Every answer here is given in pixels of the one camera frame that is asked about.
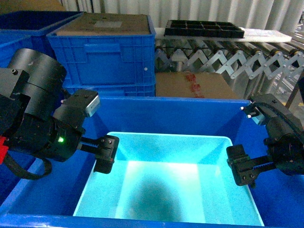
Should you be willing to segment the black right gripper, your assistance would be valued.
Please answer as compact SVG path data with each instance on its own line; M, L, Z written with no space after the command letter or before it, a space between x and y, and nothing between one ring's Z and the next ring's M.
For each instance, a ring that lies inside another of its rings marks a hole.
M251 159L241 144L226 148L227 163L238 186L255 188L259 174L275 168L289 176L304 174L304 144L295 131L280 117L271 118L266 131L264 145L271 159L267 155Z

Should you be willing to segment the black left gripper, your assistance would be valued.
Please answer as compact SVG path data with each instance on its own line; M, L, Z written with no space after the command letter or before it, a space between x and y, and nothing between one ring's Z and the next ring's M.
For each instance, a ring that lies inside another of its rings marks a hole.
M82 137L85 132L82 126L73 127L52 116L42 120L25 114L23 152L37 158L65 162L75 153L80 142L81 151L95 155L93 172L109 174L114 164L119 138L105 135L91 139Z

